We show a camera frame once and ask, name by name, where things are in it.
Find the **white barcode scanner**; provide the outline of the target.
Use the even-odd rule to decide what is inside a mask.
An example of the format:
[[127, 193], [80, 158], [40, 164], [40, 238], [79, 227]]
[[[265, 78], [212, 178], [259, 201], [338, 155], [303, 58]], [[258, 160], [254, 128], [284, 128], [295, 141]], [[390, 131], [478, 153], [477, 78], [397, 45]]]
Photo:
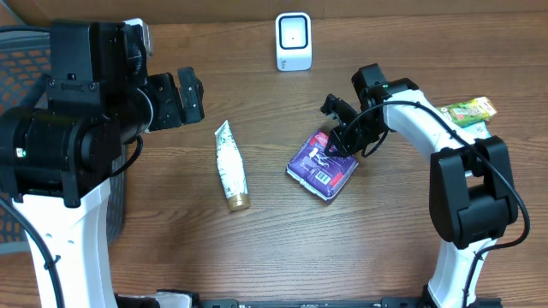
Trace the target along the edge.
[[275, 20], [277, 68], [306, 71], [313, 63], [312, 23], [305, 12], [280, 14]]

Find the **white cream tube gold cap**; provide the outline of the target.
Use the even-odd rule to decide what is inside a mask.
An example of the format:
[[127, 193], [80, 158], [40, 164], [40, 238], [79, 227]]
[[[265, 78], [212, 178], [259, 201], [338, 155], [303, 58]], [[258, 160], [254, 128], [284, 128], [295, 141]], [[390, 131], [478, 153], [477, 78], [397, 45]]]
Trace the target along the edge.
[[215, 132], [217, 170], [231, 211], [244, 210], [251, 202], [247, 189], [247, 177], [241, 153], [235, 142], [229, 121], [226, 120]]

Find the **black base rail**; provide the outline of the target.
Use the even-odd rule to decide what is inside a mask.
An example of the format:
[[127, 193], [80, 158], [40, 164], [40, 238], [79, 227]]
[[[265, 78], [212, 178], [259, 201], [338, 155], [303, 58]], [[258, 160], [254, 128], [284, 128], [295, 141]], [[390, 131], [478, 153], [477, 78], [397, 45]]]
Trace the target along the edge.
[[422, 297], [384, 297], [377, 300], [335, 301], [238, 301], [201, 299], [197, 293], [161, 289], [148, 295], [115, 295], [118, 307], [191, 307], [191, 308], [415, 308], [434, 307]]

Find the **purple snack packet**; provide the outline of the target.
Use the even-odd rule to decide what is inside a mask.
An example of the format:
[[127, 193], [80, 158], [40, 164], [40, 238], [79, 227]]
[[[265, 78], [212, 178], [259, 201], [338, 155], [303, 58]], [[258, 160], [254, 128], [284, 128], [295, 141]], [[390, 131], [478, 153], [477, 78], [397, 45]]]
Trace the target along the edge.
[[310, 193], [330, 203], [358, 166], [355, 157], [327, 157], [328, 135], [315, 131], [296, 152], [286, 167], [286, 173]]

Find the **green tea carton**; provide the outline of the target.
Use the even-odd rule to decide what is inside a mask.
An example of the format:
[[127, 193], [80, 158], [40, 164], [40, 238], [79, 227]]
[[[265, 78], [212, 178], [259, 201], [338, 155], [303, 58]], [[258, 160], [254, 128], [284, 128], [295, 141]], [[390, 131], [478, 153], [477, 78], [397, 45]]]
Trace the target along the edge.
[[489, 121], [497, 110], [487, 97], [473, 98], [463, 103], [437, 107], [437, 110], [459, 127], [468, 127], [478, 122]]

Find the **teal snack packet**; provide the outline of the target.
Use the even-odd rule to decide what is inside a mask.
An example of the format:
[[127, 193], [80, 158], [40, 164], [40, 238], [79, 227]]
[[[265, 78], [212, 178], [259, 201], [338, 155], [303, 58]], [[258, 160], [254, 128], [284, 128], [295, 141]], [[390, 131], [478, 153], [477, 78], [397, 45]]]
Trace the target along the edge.
[[485, 121], [466, 126], [463, 130], [472, 134], [476, 139], [488, 139], [491, 137]]

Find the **grey plastic mesh basket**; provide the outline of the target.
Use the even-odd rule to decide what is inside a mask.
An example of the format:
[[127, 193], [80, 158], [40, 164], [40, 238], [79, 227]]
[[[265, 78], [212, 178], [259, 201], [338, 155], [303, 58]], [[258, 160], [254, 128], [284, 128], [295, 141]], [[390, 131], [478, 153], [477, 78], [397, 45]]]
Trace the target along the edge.
[[[49, 73], [50, 39], [47, 33], [13, 32], [1, 35], [1, 111], [17, 106], [27, 96], [41, 74]], [[107, 240], [121, 235], [125, 218], [126, 176], [110, 180], [107, 210]], [[27, 237], [13, 217], [1, 212], [1, 253], [28, 252]]]

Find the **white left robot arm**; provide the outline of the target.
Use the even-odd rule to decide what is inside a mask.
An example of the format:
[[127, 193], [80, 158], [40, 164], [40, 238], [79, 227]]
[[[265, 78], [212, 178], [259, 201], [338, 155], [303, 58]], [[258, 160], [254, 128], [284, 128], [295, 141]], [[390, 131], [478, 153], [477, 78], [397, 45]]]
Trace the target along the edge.
[[114, 162], [146, 132], [202, 121], [192, 68], [151, 75], [148, 25], [54, 21], [48, 105], [29, 95], [1, 117], [2, 207], [24, 228], [44, 307], [194, 308], [199, 296], [160, 289], [115, 293], [106, 235]]

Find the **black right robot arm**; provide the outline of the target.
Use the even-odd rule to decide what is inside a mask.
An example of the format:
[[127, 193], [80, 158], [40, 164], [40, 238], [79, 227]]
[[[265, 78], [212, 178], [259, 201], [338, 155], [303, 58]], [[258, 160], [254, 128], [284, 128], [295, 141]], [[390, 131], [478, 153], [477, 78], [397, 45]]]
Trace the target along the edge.
[[480, 139], [462, 130], [413, 81], [388, 81], [378, 64], [359, 68], [351, 82], [359, 110], [332, 94], [320, 109], [338, 122], [325, 154], [367, 157], [369, 145], [396, 132], [430, 162], [429, 213], [441, 246], [417, 305], [501, 306], [501, 299], [478, 298], [475, 289], [487, 254], [523, 241], [499, 242], [509, 225], [527, 216], [515, 190], [507, 145], [497, 136]]

